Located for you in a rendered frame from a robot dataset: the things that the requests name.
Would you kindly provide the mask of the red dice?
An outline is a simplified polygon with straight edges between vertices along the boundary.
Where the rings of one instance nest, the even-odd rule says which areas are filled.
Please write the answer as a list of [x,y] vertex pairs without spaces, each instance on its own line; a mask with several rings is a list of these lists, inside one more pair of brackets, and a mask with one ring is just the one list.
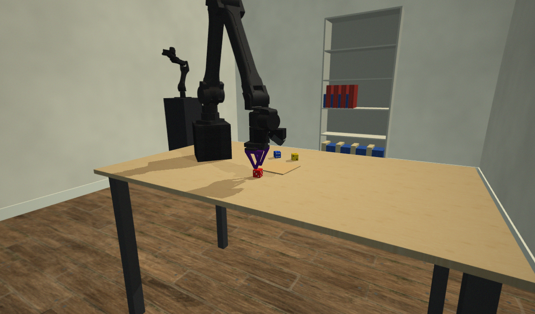
[[262,168],[252,170],[253,177],[262,177]]

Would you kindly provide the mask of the tan square mat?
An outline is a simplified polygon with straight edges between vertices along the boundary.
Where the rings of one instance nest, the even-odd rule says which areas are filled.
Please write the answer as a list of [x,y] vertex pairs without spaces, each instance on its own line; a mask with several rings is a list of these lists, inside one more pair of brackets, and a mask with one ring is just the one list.
[[272,161],[270,163],[267,163],[267,164],[264,164],[262,166],[259,166],[258,168],[262,168],[262,171],[284,175],[286,173],[291,172],[294,169],[297,169],[298,167],[301,167],[301,166],[300,165],[283,163],[283,162]]

